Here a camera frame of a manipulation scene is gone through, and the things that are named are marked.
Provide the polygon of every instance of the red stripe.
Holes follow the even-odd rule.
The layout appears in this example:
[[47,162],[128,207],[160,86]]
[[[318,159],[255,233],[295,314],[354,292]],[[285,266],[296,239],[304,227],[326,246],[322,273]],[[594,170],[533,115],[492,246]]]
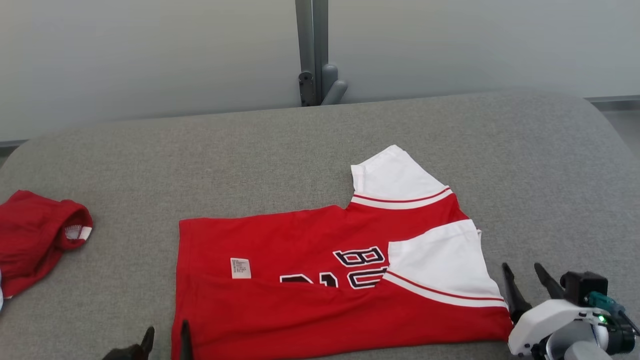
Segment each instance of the red stripe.
[[393,275],[393,276],[397,277],[398,279],[404,280],[404,281],[406,281],[406,282],[410,283],[411,285],[417,286],[417,287],[419,287],[419,288],[421,288],[421,289],[429,290],[429,291],[431,291],[432,293],[438,293],[438,294],[446,295],[446,296],[450,296],[450,297],[457,297],[457,298],[459,298],[459,299],[467,299],[467,300],[496,300],[496,301],[502,301],[502,302],[504,302],[504,299],[500,299],[500,298],[496,298],[496,297],[468,297],[468,296],[462,296],[462,295],[455,295],[455,294],[450,294],[450,293],[444,293],[444,292],[442,292],[442,291],[438,291],[438,290],[435,290],[435,289],[428,288],[428,287],[426,287],[426,286],[422,286],[422,285],[420,285],[420,284],[416,284],[415,282],[413,282],[413,281],[411,281],[411,280],[409,280],[409,279],[405,279],[404,277],[401,277],[400,275],[395,274],[395,273],[393,273],[393,272],[391,272],[391,271],[388,271],[388,270],[387,270],[387,274],[391,274],[391,275]]
[[372,201],[378,201],[378,202],[414,202],[414,201],[422,201],[422,200],[426,200],[426,199],[430,199],[432,197],[436,197],[438,195],[443,194],[444,192],[450,190],[449,188],[445,188],[444,190],[442,190],[441,192],[435,194],[435,195],[431,195],[431,196],[427,196],[427,197],[423,197],[421,199],[413,199],[413,200],[381,200],[381,199],[374,199],[372,197],[366,197],[366,196],[362,196],[362,195],[358,195],[358,194],[353,194],[354,197],[359,197],[361,199],[366,199],[366,200],[372,200]]

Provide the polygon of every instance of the jersey number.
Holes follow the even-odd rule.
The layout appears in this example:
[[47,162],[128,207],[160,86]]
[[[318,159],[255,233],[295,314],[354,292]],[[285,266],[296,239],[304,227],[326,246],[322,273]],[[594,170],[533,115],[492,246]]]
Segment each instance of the jersey number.
[[[282,275],[280,276],[280,282],[308,282],[309,284],[313,284],[306,275],[304,274],[294,274],[294,275]],[[332,288],[338,287],[338,278],[330,272],[321,272],[320,273],[320,283],[325,286],[330,286]]]

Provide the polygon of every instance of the white sleeve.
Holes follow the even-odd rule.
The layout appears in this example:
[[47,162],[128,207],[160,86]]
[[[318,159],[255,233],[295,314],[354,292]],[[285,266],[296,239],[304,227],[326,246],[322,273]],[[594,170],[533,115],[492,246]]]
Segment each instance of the white sleeve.
[[396,145],[352,165],[351,173],[356,194],[376,199],[413,200],[446,188]]
[[384,279],[418,295],[467,307],[506,307],[489,277],[473,221],[435,227],[405,241],[392,241]]

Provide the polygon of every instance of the robotic arm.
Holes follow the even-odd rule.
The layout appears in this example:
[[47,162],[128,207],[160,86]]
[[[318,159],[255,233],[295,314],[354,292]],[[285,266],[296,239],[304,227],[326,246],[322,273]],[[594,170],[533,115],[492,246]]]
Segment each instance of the robotic arm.
[[608,280],[593,272],[567,272],[556,282],[541,264],[534,265],[550,300],[532,307],[502,264],[506,302],[514,324],[509,350],[534,360],[610,360],[631,352],[640,334],[625,308],[607,296]]
[[[154,347],[154,334],[156,330],[149,327],[140,344],[133,344],[127,348],[114,348],[102,360],[148,360],[149,353]],[[191,330],[189,322],[184,320],[180,330],[180,360],[193,360],[191,348]]]

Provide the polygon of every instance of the baseboard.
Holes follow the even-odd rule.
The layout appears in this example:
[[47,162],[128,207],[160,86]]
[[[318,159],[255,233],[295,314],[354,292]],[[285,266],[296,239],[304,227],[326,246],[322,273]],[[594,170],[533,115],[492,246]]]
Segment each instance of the baseboard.
[[640,110],[640,95],[586,97],[600,111]]

